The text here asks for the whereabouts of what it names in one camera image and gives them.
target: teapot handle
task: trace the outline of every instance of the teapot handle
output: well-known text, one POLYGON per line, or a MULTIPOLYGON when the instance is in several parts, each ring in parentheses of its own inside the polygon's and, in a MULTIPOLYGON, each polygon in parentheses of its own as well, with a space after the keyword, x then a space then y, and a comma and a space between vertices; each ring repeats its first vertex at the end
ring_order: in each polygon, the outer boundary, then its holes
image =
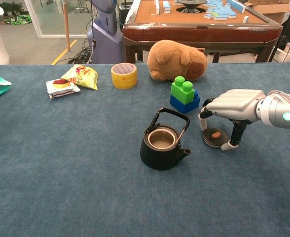
POLYGON ((185 124, 185 126, 183 127, 183 130, 182 130, 182 132, 180 133, 179 138, 178 138, 178 139, 176 140, 176 142, 175 142, 175 144, 178 144, 178 142, 179 142, 180 138, 182 137, 183 133, 186 131, 186 129, 187 129, 187 128, 189 127, 189 125, 190 125, 190 119, 189 119, 189 117, 187 117, 186 115, 184 115, 184 114, 182 114, 182 113, 179 113, 179 112, 177 112, 177 111, 170 110, 170 109, 167 109, 167 108, 160 108, 160 109, 157 111, 155 117, 153 118, 152 122, 150 123, 150 125, 149 125, 148 129, 145 131, 145 133, 150 132, 150 131, 155 127, 156 122, 157 122, 158 117, 159 117, 159 114, 162 113, 162 112, 170 113, 170 114, 175 115, 175 116, 177 116, 177 117, 180 117, 180 118, 182 118, 182 119, 184 119, 184 120, 186 121, 186 124, 185 124))

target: yellow chip bag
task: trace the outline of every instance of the yellow chip bag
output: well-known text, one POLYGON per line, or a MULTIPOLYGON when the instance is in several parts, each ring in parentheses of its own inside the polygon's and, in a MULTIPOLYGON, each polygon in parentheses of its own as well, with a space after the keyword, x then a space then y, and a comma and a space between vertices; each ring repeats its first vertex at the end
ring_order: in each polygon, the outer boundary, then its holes
POLYGON ((69 80, 70 82, 73 82, 77 85, 98 90, 97 88, 98 73, 92 68, 88 68, 83 65, 75 64, 61 78, 69 80))

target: yellow floor line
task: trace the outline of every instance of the yellow floor line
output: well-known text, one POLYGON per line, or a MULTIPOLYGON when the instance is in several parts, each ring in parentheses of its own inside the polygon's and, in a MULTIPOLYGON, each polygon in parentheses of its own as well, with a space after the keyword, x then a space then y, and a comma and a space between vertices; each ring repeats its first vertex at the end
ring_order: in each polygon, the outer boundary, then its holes
MULTIPOLYGON (((72 47, 76 42, 77 40, 74 39, 74 41, 70 44, 70 47, 72 47)), ((61 53, 60 56, 58 56, 51 65, 55 65, 66 53, 67 53, 67 49, 65 49, 63 53, 61 53)))

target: brown plush toy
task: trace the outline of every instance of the brown plush toy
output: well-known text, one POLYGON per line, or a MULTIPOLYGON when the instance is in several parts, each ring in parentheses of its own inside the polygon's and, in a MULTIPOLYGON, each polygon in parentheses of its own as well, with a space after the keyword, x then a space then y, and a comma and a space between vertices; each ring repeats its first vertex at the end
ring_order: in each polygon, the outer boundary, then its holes
POLYGON ((208 68, 204 48, 194 48, 172 40, 161 40, 149 51, 148 69, 154 80, 173 80, 183 76, 197 80, 208 68))

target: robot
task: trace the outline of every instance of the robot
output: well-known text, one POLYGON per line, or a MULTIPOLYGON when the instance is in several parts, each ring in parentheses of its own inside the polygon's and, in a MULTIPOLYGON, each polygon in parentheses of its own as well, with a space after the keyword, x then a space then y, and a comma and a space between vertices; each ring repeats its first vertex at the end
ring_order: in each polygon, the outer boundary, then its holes
POLYGON ((98 16, 88 30, 88 41, 93 63, 125 62, 123 34, 117 30, 116 0, 91 0, 98 16))
POLYGON ((272 90, 233 89, 204 102, 198 115, 202 131, 206 131, 207 118, 216 115, 229 119, 234 128, 231 139, 220 146, 222 151, 238 147, 246 126, 262 120, 265 125, 290 129, 290 94, 272 90))

